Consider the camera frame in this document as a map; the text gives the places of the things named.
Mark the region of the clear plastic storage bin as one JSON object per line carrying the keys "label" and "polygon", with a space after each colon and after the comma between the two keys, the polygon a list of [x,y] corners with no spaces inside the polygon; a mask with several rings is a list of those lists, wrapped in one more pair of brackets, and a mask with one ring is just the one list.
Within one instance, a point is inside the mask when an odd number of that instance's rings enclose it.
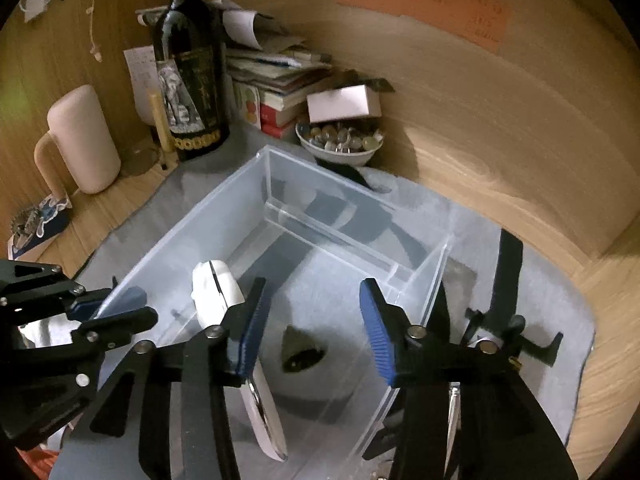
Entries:
{"label": "clear plastic storage bin", "polygon": [[[114,294],[140,287],[158,321],[160,346],[198,331],[192,271],[227,263],[242,288],[265,278],[270,312],[260,362],[277,405],[288,458],[260,449],[238,390],[226,401],[245,479],[367,479],[363,452],[395,399],[378,374],[359,307],[374,278],[390,304],[414,324],[431,313],[452,245],[426,214],[275,148],[264,148],[203,198],[122,280]],[[288,325],[311,333],[326,356],[285,373]]]}

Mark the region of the white handheld massager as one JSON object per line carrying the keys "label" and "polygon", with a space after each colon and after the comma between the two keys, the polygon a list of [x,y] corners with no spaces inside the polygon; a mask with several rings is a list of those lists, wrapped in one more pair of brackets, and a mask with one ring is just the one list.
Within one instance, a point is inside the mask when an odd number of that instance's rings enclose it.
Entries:
{"label": "white handheld massager", "polygon": [[244,294],[227,263],[200,262],[192,271],[192,292],[198,324],[210,332],[219,326],[227,333],[226,373],[240,388],[245,411],[257,443],[269,458],[288,458],[282,422],[273,400],[259,347],[267,324],[267,281],[255,278]]}

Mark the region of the blue cartoon sticker card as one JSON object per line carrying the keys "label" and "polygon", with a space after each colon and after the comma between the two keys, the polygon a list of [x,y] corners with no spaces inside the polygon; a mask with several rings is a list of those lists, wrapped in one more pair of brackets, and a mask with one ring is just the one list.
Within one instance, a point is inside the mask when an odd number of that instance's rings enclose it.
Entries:
{"label": "blue cartoon sticker card", "polygon": [[68,197],[47,196],[37,206],[17,214],[6,245],[9,260],[35,262],[70,224],[73,204]]}

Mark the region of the grey felt mat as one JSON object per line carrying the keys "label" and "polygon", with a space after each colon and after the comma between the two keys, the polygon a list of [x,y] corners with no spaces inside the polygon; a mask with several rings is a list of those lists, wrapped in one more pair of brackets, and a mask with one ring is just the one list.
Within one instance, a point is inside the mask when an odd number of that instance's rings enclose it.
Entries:
{"label": "grey felt mat", "polygon": [[[179,165],[94,253],[81,283],[114,294],[177,223],[264,148],[318,166],[299,146],[237,128],[220,150]],[[522,282],[532,270],[522,242],[422,186],[391,180],[383,194],[349,181],[426,214],[452,236],[430,315],[422,324],[407,316],[412,381],[386,384],[395,399],[363,452],[376,465],[367,479],[574,478],[563,440],[524,382],[521,365],[537,360],[522,352],[512,363],[461,344],[466,309],[487,313],[489,329],[503,330],[516,314],[527,324],[535,300],[555,300],[556,292]],[[65,445],[55,478],[167,479],[178,451],[184,478],[245,479],[226,401],[228,389],[240,392],[226,385],[227,333],[198,324],[187,340],[160,346],[149,331],[106,356],[99,394]]]}

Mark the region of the round glass coaster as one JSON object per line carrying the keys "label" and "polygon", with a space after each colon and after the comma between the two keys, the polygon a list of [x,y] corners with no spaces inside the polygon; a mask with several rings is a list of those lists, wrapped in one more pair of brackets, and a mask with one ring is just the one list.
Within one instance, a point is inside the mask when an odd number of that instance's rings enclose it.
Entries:
{"label": "round glass coaster", "polygon": [[160,160],[160,148],[152,140],[142,140],[120,152],[122,177],[142,176]]}

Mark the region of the black clip tool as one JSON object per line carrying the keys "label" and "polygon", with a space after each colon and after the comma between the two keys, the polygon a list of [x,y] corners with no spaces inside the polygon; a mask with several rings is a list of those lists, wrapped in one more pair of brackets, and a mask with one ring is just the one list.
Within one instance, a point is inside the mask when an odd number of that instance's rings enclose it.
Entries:
{"label": "black clip tool", "polygon": [[522,352],[548,367],[552,367],[558,358],[564,338],[562,332],[556,333],[550,344],[541,346],[523,335],[526,326],[523,315],[513,315],[503,330],[490,330],[489,315],[480,310],[466,309],[464,315],[468,322],[462,335],[462,346],[477,348],[487,354],[502,353],[512,363],[520,362]]}

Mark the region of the white bowl of stones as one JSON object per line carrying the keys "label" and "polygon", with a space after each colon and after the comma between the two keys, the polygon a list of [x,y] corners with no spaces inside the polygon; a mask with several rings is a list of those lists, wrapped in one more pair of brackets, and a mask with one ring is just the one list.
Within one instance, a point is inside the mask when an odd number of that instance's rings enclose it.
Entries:
{"label": "white bowl of stones", "polygon": [[366,166],[385,141],[377,122],[356,119],[324,124],[299,120],[294,132],[300,145],[314,158],[352,167]]}

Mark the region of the small white cardboard box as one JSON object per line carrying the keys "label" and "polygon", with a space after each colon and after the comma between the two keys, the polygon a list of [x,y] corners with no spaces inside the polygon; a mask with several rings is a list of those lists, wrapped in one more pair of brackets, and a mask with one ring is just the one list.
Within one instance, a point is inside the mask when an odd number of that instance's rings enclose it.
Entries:
{"label": "small white cardboard box", "polygon": [[307,108],[311,122],[382,116],[378,92],[365,84],[310,94]]}

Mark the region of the white handwritten note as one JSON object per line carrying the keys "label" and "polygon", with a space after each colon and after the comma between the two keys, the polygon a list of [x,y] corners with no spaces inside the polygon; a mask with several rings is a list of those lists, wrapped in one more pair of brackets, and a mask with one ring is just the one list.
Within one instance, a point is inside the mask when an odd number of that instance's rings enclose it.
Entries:
{"label": "white handwritten note", "polygon": [[124,51],[129,70],[134,107],[145,124],[155,125],[149,93],[159,92],[154,49],[152,46],[137,47]]}

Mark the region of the stack of books and papers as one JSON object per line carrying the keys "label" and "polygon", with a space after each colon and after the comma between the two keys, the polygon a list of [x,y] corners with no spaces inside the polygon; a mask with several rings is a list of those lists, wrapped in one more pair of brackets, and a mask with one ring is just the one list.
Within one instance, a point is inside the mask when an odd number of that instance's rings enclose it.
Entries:
{"label": "stack of books and papers", "polygon": [[302,91],[332,76],[332,58],[305,47],[275,18],[246,10],[230,0],[208,5],[221,17],[226,33],[229,77],[262,94],[259,102],[278,112],[304,102]]}

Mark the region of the dark wine bottle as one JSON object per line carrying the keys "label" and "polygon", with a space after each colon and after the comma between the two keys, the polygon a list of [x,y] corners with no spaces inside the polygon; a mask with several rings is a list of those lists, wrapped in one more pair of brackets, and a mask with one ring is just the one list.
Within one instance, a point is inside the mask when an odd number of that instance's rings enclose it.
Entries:
{"label": "dark wine bottle", "polygon": [[220,13],[204,0],[170,0],[154,26],[160,95],[182,162],[216,151],[229,137],[223,46]]}

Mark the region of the orange sticky note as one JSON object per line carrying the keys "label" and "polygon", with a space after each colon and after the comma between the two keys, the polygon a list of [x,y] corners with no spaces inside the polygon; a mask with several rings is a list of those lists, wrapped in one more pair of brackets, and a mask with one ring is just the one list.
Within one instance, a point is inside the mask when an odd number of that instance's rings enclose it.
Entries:
{"label": "orange sticky note", "polygon": [[393,16],[414,18],[496,53],[506,33],[510,9],[498,0],[335,0]]}

